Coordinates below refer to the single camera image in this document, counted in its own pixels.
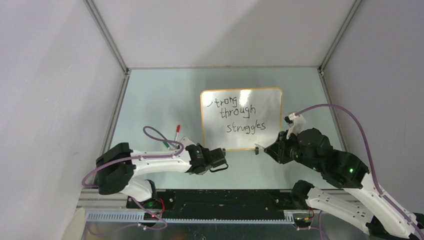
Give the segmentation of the yellow framed whiteboard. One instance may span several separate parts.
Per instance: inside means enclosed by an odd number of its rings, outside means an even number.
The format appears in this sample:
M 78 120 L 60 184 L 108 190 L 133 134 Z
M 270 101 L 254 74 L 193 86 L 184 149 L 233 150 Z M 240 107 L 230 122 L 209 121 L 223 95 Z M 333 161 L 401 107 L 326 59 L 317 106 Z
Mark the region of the yellow framed whiteboard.
M 282 130 L 280 87 L 204 90 L 200 94 L 202 143 L 227 151 L 269 145 Z

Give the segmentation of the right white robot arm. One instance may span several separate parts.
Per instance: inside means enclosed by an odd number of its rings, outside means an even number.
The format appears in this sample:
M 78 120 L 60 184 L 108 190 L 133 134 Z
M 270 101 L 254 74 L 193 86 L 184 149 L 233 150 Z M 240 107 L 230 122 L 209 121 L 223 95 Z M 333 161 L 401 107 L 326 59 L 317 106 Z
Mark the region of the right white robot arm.
M 295 135 L 279 132 L 276 141 L 264 148 L 279 164 L 295 161 L 321 174 L 330 185 L 354 196 L 361 205 L 324 192 L 305 180 L 298 180 L 291 192 L 297 209 L 319 209 L 362 230 L 372 239 L 416 240 L 423 234 L 424 216 L 401 207 L 387 192 L 378 190 L 373 176 L 356 155 L 333 148 L 319 130 L 307 129 Z

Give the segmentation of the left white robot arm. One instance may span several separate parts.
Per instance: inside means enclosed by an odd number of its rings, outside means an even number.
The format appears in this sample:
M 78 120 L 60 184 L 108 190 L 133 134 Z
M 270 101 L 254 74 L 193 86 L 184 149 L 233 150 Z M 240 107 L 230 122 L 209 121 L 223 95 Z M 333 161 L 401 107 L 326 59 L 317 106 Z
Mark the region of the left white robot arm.
M 158 202 L 155 183 L 143 176 L 178 172 L 189 175 L 216 173 L 229 165 L 221 148 L 210 150 L 193 142 L 177 142 L 178 149 L 146 152 L 130 149 L 122 142 L 96 159 L 97 189 L 100 195 L 125 194 L 153 208 Z

